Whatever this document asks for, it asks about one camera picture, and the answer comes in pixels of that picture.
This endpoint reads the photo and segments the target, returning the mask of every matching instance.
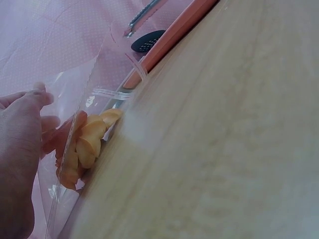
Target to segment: white polka dot pattern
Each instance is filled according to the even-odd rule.
[[[83,109],[90,114],[99,113],[108,99],[91,97],[89,108],[83,104],[92,89],[115,91],[133,68],[124,53],[137,60],[141,57],[132,52],[131,44],[147,33],[166,30],[192,2],[169,0],[131,38],[123,38],[129,22],[149,1],[0,1],[0,96],[31,89],[34,82],[43,81],[55,96],[54,104],[43,109],[44,115],[54,114],[65,121],[76,111],[84,91]],[[42,214],[48,218],[57,181],[53,155],[41,160],[38,175]],[[63,210],[56,215],[56,233],[62,229],[78,196],[65,195],[59,198]],[[35,200],[34,205],[40,206],[41,199]],[[42,214],[36,213],[36,222],[44,221]],[[30,238],[44,238],[44,226],[35,225]]]

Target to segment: yellow food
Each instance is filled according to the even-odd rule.
[[[93,166],[95,159],[100,155],[101,139],[105,132],[111,127],[121,116],[123,112],[119,109],[109,109],[99,116],[90,115],[82,128],[79,129],[80,134],[72,139],[69,145],[65,163],[60,175],[60,183],[72,190],[76,190],[75,185],[78,179],[83,175],[86,169]],[[60,171],[61,156],[56,160],[56,175]]]
[[[109,109],[100,114],[100,117],[104,118],[104,115],[107,115],[108,113],[116,114],[119,118],[122,117],[123,111],[120,109]]]
[[[96,158],[93,149],[91,148],[91,144],[86,140],[79,138],[76,144],[76,151],[82,167],[91,168]]]
[[[119,115],[111,112],[103,112],[101,117],[107,128],[111,127],[120,118]]]

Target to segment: clear plastic bag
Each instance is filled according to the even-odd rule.
[[[119,92],[130,72],[135,69],[142,79],[146,76],[139,64],[142,55],[134,53],[131,44],[149,32],[168,29],[191,2],[169,0],[131,38],[123,38],[128,23],[148,0],[4,0],[0,95],[43,81],[55,102],[41,114],[56,115],[61,122],[80,110],[91,115],[118,108],[132,96]],[[52,152],[39,163],[32,193],[32,239],[44,238],[45,232],[46,238],[58,237],[84,186],[79,181],[73,191],[60,185],[55,160]]]

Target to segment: wooden table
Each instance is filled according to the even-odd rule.
[[[61,238],[318,239],[318,10],[222,0],[137,89]]]

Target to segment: black circular object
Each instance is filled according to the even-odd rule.
[[[155,45],[155,43],[157,43],[164,32],[165,30],[153,31],[142,36],[131,45],[131,49],[139,53],[148,52]]]

